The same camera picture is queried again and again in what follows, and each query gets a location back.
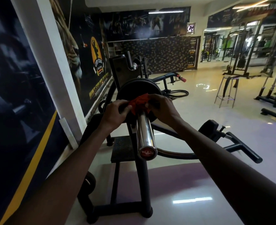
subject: wall mural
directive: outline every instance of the wall mural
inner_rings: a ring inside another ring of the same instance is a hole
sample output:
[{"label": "wall mural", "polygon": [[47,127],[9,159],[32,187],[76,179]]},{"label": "wall mural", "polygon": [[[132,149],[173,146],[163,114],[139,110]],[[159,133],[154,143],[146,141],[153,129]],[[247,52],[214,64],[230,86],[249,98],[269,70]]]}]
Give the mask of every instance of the wall mural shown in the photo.
[{"label": "wall mural", "polygon": [[168,37],[154,40],[121,42],[122,53],[148,59],[148,69],[154,73],[182,72],[197,68],[200,37]]},{"label": "wall mural", "polygon": [[12,3],[0,0],[1,224],[42,184],[67,144]]},{"label": "wall mural", "polygon": [[[81,1],[73,0],[73,5],[78,6],[76,2]],[[50,0],[50,3],[80,104],[87,115],[111,74],[104,23],[97,14],[73,8],[69,22],[71,0]]]},{"label": "wall mural", "polygon": [[168,36],[186,35],[190,20],[190,8],[169,8],[183,10],[181,13],[149,14],[153,10],[135,10],[103,13],[107,40],[122,41]]},{"label": "wall mural", "polygon": [[266,7],[249,8],[244,11],[237,12],[237,9],[233,9],[234,5],[223,11],[209,16],[207,28],[222,28],[222,27],[233,27],[239,26],[242,19],[257,16],[261,14],[268,14],[263,20],[264,24],[276,23],[276,1],[270,1],[270,5]]}]

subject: orange cloth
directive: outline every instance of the orange cloth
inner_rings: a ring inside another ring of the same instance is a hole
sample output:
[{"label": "orange cloth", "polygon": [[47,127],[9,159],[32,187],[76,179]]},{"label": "orange cloth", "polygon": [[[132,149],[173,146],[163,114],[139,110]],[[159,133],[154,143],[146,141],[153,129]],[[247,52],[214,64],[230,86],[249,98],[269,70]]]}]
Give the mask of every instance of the orange cloth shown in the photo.
[{"label": "orange cloth", "polygon": [[148,93],[145,93],[143,95],[138,96],[137,98],[131,100],[129,102],[129,105],[131,105],[132,108],[132,114],[136,115],[137,112],[145,111],[149,113],[151,110],[145,107],[145,104],[148,103]]}]

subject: metal stool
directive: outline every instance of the metal stool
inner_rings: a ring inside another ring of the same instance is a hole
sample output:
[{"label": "metal stool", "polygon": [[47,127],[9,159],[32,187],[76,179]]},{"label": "metal stool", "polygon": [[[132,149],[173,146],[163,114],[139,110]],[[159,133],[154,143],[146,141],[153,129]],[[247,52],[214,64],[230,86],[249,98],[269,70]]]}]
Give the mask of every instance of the metal stool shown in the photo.
[{"label": "metal stool", "polygon": [[[223,94],[222,95],[218,95],[219,91],[220,91],[220,88],[221,88],[221,85],[222,85],[222,82],[223,82],[224,79],[226,79],[226,82],[224,84]],[[234,98],[230,96],[231,95],[231,90],[232,90],[232,85],[233,85],[233,80],[236,80],[236,82],[235,82],[235,84],[233,86],[233,88],[236,89]],[[229,82],[231,82],[230,92],[229,92],[229,95],[226,95],[226,89],[228,88]],[[219,86],[219,89],[218,89],[218,92],[217,92],[217,95],[216,95],[216,98],[215,98],[215,102],[214,102],[214,103],[216,103],[217,98],[221,99],[219,108],[221,107],[222,101],[224,101],[224,100],[227,100],[228,103],[229,103],[230,100],[233,100],[232,108],[234,107],[235,100],[236,100],[236,95],[237,95],[237,90],[238,90],[238,83],[239,83],[239,76],[235,76],[235,75],[234,76],[224,76],[222,78],[222,81],[220,83],[220,86]]]}]

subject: white floor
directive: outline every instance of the white floor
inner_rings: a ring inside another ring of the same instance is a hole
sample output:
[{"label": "white floor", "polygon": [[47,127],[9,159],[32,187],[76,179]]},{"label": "white floor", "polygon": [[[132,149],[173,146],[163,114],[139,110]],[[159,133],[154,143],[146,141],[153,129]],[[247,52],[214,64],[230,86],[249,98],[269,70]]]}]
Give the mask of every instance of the white floor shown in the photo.
[{"label": "white floor", "polygon": [[[257,74],[262,67],[249,68]],[[243,152],[234,152],[242,161],[258,170],[276,183],[276,119],[260,114],[262,108],[275,110],[271,104],[256,101],[265,76],[255,79],[240,79],[237,99],[232,109],[223,102],[219,109],[214,104],[221,79],[222,69],[202,69],[182,73],[187,82],[169,84],[169,89],[185,89],[189,96],[174,100],[185,121],[196,129],[207,120],[213,119],[228,126],[232,132],[263,158],[260,164],[254,163]],[[274,78],[269,79],[267,89]],[[177,152],[192,152],[185,142],[155,132],[157,147]],[[128,135],[123,124],[112,136]],[[230,145],[227,139],[220,139],[221,146]],[[95,175],[97,186],[90,195],[95,205],[110,203],[115,165],[111,164],[111,147],[105,144],[95,157],[90,172]],[[143,218],[138,213],[100,217],[95,224],[242,224],[239,217],[223,197],[198,160],[175,160],[157,156],[148,162],[151,204],[154,213],[151,218]],[[175,200],[211,197],[211,200],[174,204]],[[134,162],[121,164],[117,201],[131,202],[140,200],[140,189]],[[86,216],[76,200],[66,224],[87,224]]]}]

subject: city club logo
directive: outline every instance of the city club logo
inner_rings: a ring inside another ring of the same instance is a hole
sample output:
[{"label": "city club logo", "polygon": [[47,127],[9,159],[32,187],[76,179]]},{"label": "city club logo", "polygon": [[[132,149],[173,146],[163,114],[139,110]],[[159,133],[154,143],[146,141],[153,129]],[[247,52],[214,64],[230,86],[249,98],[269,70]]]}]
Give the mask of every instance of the city club logo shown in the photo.
[{"label": "city club logo", "polygon": [[103,59],[101,51],[95,37],[91,38],[91,53],[93,60],[93,70],[98,76],[104,71]]}]

